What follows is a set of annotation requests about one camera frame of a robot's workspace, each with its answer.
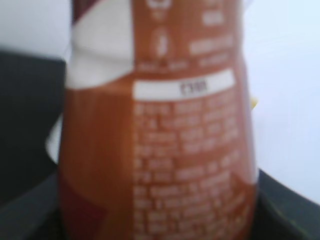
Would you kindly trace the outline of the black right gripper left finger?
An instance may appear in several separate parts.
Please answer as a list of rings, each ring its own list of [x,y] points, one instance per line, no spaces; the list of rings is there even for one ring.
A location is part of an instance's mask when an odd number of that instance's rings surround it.
[[[30,191],[0,207],[0,238],[22,240],[29,237],[58,209],[57,173],[51,174]]]

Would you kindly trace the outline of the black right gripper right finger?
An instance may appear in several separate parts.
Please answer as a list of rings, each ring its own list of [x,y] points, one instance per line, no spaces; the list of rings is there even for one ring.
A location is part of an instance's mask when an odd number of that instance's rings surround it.
[[[251,240],[318,240],[320,206],[259,171]]]

